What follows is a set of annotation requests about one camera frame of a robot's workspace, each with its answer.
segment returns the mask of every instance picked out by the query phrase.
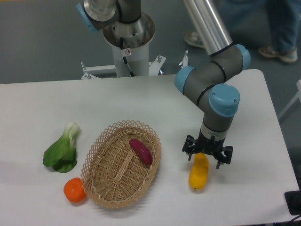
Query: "sticker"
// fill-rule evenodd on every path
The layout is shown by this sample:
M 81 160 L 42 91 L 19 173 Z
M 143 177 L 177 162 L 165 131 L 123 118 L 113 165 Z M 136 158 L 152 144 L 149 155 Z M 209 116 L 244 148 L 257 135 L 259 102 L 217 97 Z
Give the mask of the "sticker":
M 132 51 L 130 48 L 125 48 L 121 51 L 121 55 L 123 57 L 127 57 L 127 56 L 130 56 L 132 54 Z

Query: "jeans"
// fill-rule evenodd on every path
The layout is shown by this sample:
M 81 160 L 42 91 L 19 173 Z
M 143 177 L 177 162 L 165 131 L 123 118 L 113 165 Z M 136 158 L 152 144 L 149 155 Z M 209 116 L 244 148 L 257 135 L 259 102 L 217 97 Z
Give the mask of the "jeans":
M 273 49 L 281 53 L 293 50 L 299 33 L 301 0 L 223 0 L 218 11 L 231 32 L 263 5 L 268 13 Z

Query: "yellow bell pepper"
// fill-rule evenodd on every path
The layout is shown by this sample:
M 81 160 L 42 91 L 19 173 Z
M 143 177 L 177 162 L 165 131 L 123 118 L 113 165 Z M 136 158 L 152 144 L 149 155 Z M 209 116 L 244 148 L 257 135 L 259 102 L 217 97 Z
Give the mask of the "yellow bell pepper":
M 203 189 L 207 182 L 209 160 L 203 153 L 195 154 L 192 169 L 189 174 L 189 185 L 192 189 Z

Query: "blue joint cap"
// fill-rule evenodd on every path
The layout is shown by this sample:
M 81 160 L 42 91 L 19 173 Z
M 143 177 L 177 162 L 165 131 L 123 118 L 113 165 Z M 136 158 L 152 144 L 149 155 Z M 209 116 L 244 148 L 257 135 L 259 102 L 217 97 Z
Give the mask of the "blue joint cap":
M 222 117 L 233 117 L 238 110 L 239 91 L 227 84 L 215 85 L 209 93 L 209 104 Z
M 183 67 L 179 72 L 177 73 L 175 79 L 174 79 L 174 85 L 177 87 L 177 89 L 183 94 L 184 92 L 184 85 L 185 82 L 190 74 L 190 72 L 194 69 L 194 67 L 186 66 Z
M 235 46 L 239 48 L 241 54 L 243 55 L 243 68 L 241 70 L 243 71 L 244 69 L 248 69 L 251 64 L 251 55 L 249 51 L 243 45 Z
M 98 32 L 97 29 L 93 26 L 93 24 L 89 20 L 89 18 L 87 17 L 87 15 L 80 3 L 76 5 L 76 9 L 78 10 L 79 14 L 81 15 L 81 18 L 83 18 L 83 21 L 84 21 L 85 25 L 87 26 L 88 30 L 91 33 Z

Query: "wicker basket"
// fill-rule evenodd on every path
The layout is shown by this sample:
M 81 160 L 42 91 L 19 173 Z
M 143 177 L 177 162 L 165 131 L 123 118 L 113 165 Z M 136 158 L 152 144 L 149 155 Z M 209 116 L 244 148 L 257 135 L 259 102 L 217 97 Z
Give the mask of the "wicker basket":
M 143 164 L 129 141 L 143 142 L 153 156 Z M 157 134 L 139 121 L 122 121 L 109 126 L 92 145 L 81 178 L 88 197 L 106 208 L 123 208 L 142 197 L 155 177 L 161 158 Z

